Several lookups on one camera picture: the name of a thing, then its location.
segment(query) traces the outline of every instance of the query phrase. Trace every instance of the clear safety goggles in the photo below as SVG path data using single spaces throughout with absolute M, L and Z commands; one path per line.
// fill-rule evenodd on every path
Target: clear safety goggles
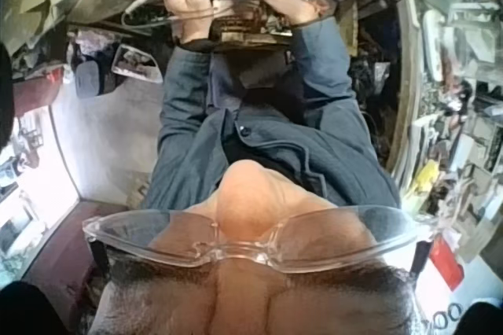
M 154 263 L 194 268 L 240 258 L 298 274 L 383 258 L 429 239 L 435 221 L 376 205 L 333 208 L 281 220 L 258 239 L 233 241 L 202 215 L 141 210 L 89 219 L 83 230 L 91 248 L 100 243 Z

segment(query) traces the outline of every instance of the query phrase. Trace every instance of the yellow object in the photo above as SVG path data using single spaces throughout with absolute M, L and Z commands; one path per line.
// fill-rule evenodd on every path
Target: yellow object
M 414 192 L 422 193 L 429 192 L 433 188 L 433 184 L 437 181 L 440 175 L 439 162 L 436 160 L 429 160 L 424 167 L 417 174 L 416 179 L 406 196 Z

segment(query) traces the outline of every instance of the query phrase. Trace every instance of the dark shirt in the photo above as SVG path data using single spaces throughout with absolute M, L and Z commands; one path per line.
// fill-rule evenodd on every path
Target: dark shirt
M 206 200 L 232 162 L 248 156 L 338 206 L 399 208 L 351 89 L 350 59 L 335 20 L 294 29 L 292 53 L 304 81 L 303 125 L 271 105 L 249 102 L 237 112 L 207 115 L 211 54 L 175 49 L 145 208 L 185 209 Z

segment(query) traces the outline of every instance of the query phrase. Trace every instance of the jacket button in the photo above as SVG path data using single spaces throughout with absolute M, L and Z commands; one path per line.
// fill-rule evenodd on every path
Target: jacket button
M 248 137 L 250 134 L 252 134 L 252 130 L 248 127 L 240 127 L 239 128 L 239 133 L 243 137 Z

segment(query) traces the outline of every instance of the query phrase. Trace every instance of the jacket sleeve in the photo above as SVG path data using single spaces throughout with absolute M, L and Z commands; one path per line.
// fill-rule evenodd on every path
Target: jacket sleeve
M 169 145 L 176 156 L 188 149 L 206 116 L 207 78 L 211 55 L 177 47 L 164 79 L 158 152 Z
M 305 120 L 363 153 L 375 151 L 347 74 L 350 58 L 335 18 L 293 30 L 292 52 L 304 81 Z

